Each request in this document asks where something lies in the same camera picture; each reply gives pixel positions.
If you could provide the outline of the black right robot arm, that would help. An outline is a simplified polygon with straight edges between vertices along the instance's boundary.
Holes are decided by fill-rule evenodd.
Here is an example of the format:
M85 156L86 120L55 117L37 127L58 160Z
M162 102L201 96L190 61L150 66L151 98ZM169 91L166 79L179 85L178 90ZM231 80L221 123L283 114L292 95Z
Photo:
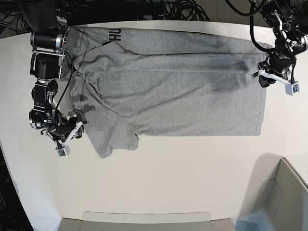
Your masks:
M64 58L69 57L64 51L67 27L58 22L52 0L19 0L17 4L32 29L30 74L37 81L31 92L34 107L29 112L30 125L56 144L81 138L83 122L77 117L66 119L53 102Z

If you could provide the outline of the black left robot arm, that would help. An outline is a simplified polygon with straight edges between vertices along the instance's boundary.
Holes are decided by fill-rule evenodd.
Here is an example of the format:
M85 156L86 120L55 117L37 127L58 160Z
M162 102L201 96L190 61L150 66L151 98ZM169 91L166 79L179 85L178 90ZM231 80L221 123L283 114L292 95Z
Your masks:
M296 56L308 48L308 36L297 22L292 9L284 0L252 0L250 6L250 37L260 51L267 54L265 61L258 64L263 75L255 73L261 87L266 88L278 80L295 83L294 68ZM254 35L254 14L261 13L276 37L274 48L264 48L257 43Z

